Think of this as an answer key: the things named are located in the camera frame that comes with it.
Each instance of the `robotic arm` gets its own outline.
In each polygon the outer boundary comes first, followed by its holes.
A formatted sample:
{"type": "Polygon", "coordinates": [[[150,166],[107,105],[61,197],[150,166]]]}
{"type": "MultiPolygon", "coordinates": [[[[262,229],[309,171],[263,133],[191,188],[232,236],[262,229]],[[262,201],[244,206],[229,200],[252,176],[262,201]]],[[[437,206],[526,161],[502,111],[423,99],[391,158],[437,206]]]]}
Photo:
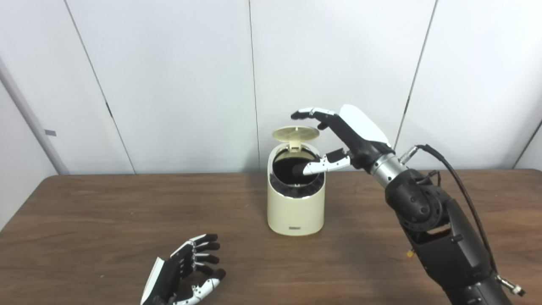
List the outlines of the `robotic arm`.
{"type": "Polygon", "coordinates": [[[497,273],[489,246],[480,240],[455,199],[428,176],[405,165],[419,148],[438,154],[434,149],[420,145],[398,158],[378,126],[351,105],[344,105],[339,114],[319,108],[292,114],[292,119],[305,118],[320,121],[320,130],[329,127],[349,151],[339,149],[300,164],[294,174],[315,174],[349,164],[371,174],[384,188],[385,200],[413,252],[452,305],[512,305],[501,285],[512,294],[525,293],[497,273]]]}

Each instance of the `small trash can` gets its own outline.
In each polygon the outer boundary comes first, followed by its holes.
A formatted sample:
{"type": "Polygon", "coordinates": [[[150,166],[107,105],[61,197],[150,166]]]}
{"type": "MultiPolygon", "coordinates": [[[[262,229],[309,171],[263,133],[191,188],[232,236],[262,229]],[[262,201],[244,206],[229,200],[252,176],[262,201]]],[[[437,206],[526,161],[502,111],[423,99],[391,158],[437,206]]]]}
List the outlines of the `small trash can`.
{"type": "Polygon", "coordinates": [[[267,221],[276,233],[304,236],[324,225],[325,173],[294,176],[292,172],[295,165],[320,158],[315,147],[304,143],[319,134],[306,126],[287,126],[273,133],[283,142],[271,151],[267,164],[267,221]]]}

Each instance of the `metal connector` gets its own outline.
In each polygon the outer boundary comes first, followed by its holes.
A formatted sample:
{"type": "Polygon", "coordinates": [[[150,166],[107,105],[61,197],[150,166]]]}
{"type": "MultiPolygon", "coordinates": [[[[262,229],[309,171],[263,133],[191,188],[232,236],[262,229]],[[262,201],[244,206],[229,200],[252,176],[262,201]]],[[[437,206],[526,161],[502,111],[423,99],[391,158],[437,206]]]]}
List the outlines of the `metal connector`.
{"type": "Polygon", "coordinates": [[[510,282],[509,280],[501,277],[500,275],[497,275],[495,278],[497,279],[499,284],[508,288],[513,295],[519,295],[519,296],[525,295],[525,290],[523,290],[523,288],[521,288],[520,285],[510,282]]]}
{"type": "Polygon", "coordinates": [[[418,152],[418,147],[417,146],[413,146],[411,147],[407,152],[405,152],[401,158],[399,158],[399,162],[401,162],[401,164],[406,164],[410,158],[412,158],[412,156],[414,156],[417,152],[418,152]]]}

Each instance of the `open lid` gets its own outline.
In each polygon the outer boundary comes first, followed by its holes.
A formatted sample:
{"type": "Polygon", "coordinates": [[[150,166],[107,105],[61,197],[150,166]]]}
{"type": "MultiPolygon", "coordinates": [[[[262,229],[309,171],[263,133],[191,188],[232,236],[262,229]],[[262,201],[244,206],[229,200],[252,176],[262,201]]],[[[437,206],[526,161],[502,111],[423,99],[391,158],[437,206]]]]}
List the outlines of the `open lid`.
{"type": "Polygon", "coordinates": [[[287,142],[289,151],[300,151],[301,142],[310,141],[320,135],[318,129],[308,126],[286,126],[273,132],[273,137],[280,142],[287,142]]]}

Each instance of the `wooden table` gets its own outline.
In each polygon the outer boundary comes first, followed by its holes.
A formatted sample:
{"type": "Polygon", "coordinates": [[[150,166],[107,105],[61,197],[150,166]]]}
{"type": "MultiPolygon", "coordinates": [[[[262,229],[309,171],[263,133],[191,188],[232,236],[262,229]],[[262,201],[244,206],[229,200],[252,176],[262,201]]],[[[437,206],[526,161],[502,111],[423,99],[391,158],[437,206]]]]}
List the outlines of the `wooden table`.
{"type": "MultiPolygon", "coordinates": [[[[459,172],[500,272],[542,300],[542,173],[459,172]]],[[[464,203],[453,179],[443,187],[464,203]]],[[[382,188],[330,173],[326,222],[285,237],[266,221],[265,174],[54,176],[0,232],[1,304],[138,304],[156,256],[218,233],[227,276],[202,305],[449,304],[416,258],[382,188]]]]}

